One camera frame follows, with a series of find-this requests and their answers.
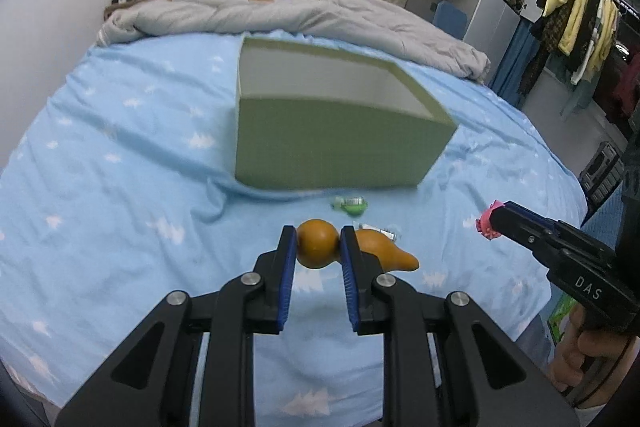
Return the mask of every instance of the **silver screw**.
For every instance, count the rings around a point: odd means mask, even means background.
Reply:
[[[242,284],[246,286],[255,286],[257,285],[258,282],[260,282],[260,279],[261,279],[260,274],[256,272],[244,273],[240,278],[240,280],[242,281]]]
[[[453,292],[451,294],[451,302],[456,306],[466,306],[469,304],[469,295],[464,292]]]
[[[171,292],[166,296],[166,301],[171,304],[171,306],[180,306],[186,300],[187,294],[181,291]]]
[[[391,288],[396,284],[396,278],[390,273],[381,273],[376,277],[376,282],[382,287]]]

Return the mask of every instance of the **human hand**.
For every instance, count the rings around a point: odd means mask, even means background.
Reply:
[[[604,357],[607,360],[604,367],[584,390],[583,396],[587,396],[609,373],[611,367],[613,367],[625,349],[629,336],[604,330],[583,331],[580,333],[580,328],[584,323],[584,316],[585,310],[582,305],[574,305],[569,314],[569,324],[566,327],[564,336],[556,346],[554,359],[549,364],[547,376],[556,389],[562,392],[568,386],[577,387],[582,381],[584,375],[580,368],[584,363],[585,356],[593,358]],[[579,409],[603,405],[610,400],[636,358],[637,345],[638,338],[634,337],[618,367],[593,396],[578,406]]]

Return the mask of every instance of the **blue bed sheet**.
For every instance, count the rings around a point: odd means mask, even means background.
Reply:
[[[332,194],[364,196],[362,220],[395,227],[420,269],[400,277],[467,291],[516,338],[550,297],[524,248],[487,241],[495,199],[579,226],[575,177],[529,120],[486,87],[395,60],[459,129],[417,188],[260,192],[233,178],[241,36],[188,34],[92,48],[12,153],[0,180],[0,357],[62,406],[169,291],[218,290],[274,248],[283,225],[351,224]],[[255,340],[259,426],[356,426],[382,413],[382,339],[351,332],[340,266],[296,267],[289,320]]]

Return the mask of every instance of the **blue curtain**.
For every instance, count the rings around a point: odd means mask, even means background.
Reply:
[[[540,41],[531,35],[530,28],[531,22],[520,20],[502,62],[488,84],[495,94],[514,107],[521,107],[524,102],[518,86],[527,64],[540,47]]]

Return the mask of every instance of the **black cable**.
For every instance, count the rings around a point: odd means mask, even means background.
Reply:
[[[604,377],[602,381],[594,388],[594,390],[591,391],[587,396],[585,396],[583,399],[578,400],[576,403],[574,403],[574,408],[585,403],[588,399],[590,399],[594,394],[596,394],[602,388],[602,386],[607,382],[607,380],[609,380],[611,375],[613,375],[613,372],[620,365],[620,362],[622,362],[622,358],[626,355],[626,352],[628,351],[629,346],[631,346],[631,342],[634,338],[635,337],[632,335],[627,339],[625,344],[625,349],[622,350],[622,353],[620,353],[619,357],[613,363],[613,365],[611,366],[611,369],[609,369],[609,372],[607,373],[607,376]]]

